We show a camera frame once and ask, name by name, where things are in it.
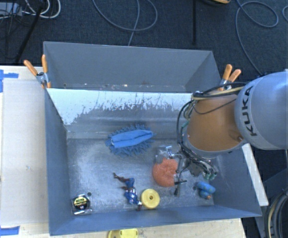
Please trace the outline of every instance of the blue scrub brush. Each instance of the blue scrub brush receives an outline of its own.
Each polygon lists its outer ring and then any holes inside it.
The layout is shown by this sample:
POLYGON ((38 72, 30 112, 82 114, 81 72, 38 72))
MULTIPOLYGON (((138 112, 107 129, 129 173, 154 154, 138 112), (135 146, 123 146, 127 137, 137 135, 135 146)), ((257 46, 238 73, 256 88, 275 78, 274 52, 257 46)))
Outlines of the blue scrub brush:
POLYGON ((154 135, 149 128, 142 124, 136 124, 111 133, 105 144, 116 155, 123 157, 132 154, 138 155, 151 147, 154 135))

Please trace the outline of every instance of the orange ball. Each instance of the orange ball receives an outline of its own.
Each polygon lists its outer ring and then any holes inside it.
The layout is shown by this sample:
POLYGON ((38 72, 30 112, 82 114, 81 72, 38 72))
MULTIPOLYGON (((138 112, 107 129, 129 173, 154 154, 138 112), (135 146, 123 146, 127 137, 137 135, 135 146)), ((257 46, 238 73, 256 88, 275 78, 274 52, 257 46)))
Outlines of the orange ball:
POLYGON ((153 177, 156 183, 162 187, 174 186, 174 175, 178 168, 178 163, 175 159, 163 158, 160 164, 155 163, 153 166, 153 177))

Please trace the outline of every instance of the toy figure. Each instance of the toy figure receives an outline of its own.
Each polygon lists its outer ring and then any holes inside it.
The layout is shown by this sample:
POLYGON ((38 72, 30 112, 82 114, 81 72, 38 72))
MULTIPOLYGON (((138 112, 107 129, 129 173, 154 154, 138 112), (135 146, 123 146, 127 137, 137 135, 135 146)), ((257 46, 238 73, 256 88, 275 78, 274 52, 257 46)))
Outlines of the toy figure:
POLYGON ((136 189, 134 187, 135 179, 134 178, 124 178, 119 177, 115 173, 113 173, 114 178, 124 182, 126 186, 122 186, 121 188, 125 190, 124 196, 127 198, 130 204, 137 204, 137 211, 140 211, 142 208, 142 202, 138 200, 138 195, 136 189))

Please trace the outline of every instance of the orange clamp handle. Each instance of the orange clamp handle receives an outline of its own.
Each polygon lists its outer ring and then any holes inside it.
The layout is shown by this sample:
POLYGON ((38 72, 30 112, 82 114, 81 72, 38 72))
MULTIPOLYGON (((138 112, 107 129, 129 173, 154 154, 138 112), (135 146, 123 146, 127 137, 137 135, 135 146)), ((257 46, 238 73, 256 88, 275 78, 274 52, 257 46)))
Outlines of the orange clamp handle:
POLYGON ((34 66, 31 64, 30 61, 24 60, 24 65, 26 65, 26 67, 30 70, 30 72, 31 72, 34 76, 37 76, 37 75, 38 75, 37 70, 34 68, 34 66))
POLYGON ((231 76, 229 77, 229 79, 228 79, 228 81, 229 82, 234 82, 236 79, 237 79, 237 77, 241 74, 241 70, 240 69, 236 69, 232 74, 231 74, 231 76))
POLYGON ((42 55, 41 63, 43 65, 44 73, 47 73, 48 72, 48 66, 47 66, 47 61, 46 61, 46 56, 45 55, 42 55))
POLYGON ((227 64, 227 66, 225 67, 225 71, 223 73, 222 79, 228 80, 231 72, 232 72, 232 65, 227 64))
MULTIPOLYGON (((222 80, 221 80, 221 83, 220 83, 220 84, 225 84, 225 83, 228 81, 231 72, 232 72, 232 65, 227 64, 227 66, 225 67, 225 71, 224 71, 224 73, 223 73, 222 80)), ((223 88, 223 87, 220 87, 218 90, 219 90, 219 91, 223 91, 224 88, 223 88)))

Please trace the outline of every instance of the dark gray carpet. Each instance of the dark gray carpet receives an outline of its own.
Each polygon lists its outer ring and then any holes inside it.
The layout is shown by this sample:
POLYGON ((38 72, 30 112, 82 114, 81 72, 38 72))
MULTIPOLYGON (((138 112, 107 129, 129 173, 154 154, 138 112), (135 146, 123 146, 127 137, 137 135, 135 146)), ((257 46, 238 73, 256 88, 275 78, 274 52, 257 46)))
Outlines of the dark gray carpet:
MULTIPOLYGON (((23 8, 24 0, 14 0, 23 8)), ((137 17, 136 0, 94 0, 113 23, 133 29, 137 17)), ((288 68, 288 0, 231 0, 228 4, 209 4, 195 0, 139 0, 140 15, 130 45, 138 47, 211 50, 220 74, 226 64, 240 68, 239 81, 247 82, 265 73, 288 68), (193 16, 195 40, 193 44, 193 16)), ((39 0, 29 0, 37 9, 39 0)), ((92 0, 60 0, 61 12, 54 19, 39 19, 20 57, 15 61, 34 16, 0 19, 0 64, 22 64, 28 59, 41 65, 44 41, 127 46, 132 32, 108 23, 92 0)), ((56 0, 51 0, 53 13, 56 0)), ((286 168, 283 151, 253 148, 262 180, 286 168)), ((243 219, 247 238, 259 237, 255 221, 243 219)))

